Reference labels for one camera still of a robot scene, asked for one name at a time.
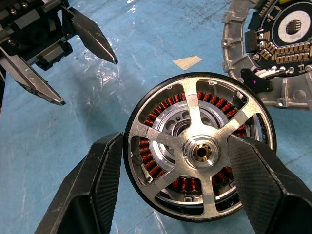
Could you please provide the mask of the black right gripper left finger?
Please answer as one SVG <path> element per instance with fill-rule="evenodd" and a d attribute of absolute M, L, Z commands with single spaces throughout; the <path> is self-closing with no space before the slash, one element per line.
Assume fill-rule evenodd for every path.
<path fill-rule="evenodd" d="M 109 234 L 117 202 L 123 133 L 94 142 L 64 178 L 34 234 Z"/>

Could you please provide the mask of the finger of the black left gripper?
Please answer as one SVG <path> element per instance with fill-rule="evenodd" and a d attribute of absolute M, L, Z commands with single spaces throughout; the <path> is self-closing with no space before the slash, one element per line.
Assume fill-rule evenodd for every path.
<path fill-rule="evenodd" d="M 74 30 L 74 34 L 80 37 L 89 51 L 102 60 L 113 64 L 118 63 L 118 59 L 107 38 L 94 21 L 73 7 L 64 8 L 63 13 L 63 16 L 69 17 L 70 29 Z"/>
<path fill-rule="evenodd" d="M 60 44 L 50 46 L 25 46 L 12 48 L 0 44 L 0 65 L 26 91 L 52 104 L 64 105 L 65 100 L 33 69 L 32 64 L 41 62 L 43 69 L 49 69 L 60 61 L 66 50 Z"/>

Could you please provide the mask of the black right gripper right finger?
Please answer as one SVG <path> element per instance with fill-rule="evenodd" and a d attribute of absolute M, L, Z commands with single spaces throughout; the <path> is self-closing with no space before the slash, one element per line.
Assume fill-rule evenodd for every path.
<path fill-rule="evenodd" d="M 255 234 L 312 234 L 312 191 L 265 143 L 232 134 L 228 156 Z"/>

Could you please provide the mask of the grey housing with circuit board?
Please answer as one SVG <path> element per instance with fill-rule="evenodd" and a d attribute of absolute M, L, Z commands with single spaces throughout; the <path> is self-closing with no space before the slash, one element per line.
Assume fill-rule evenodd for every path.
<path fill-rule="evenodd" d="M 312 0 L 232 0 L 223 69 L 267 106 L 312 111 Z"/>

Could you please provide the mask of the beige tape patch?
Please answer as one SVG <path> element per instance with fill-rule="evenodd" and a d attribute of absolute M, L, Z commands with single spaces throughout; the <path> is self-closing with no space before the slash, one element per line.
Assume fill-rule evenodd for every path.
<path fill-rule="evenodd" d="M 173 60 L 173 63 L 177 65 L 180 69 L 186 71 L 201 61 L 202 58 L 197 55 L 192 55 L 186 58 L 175 59 Z"/>

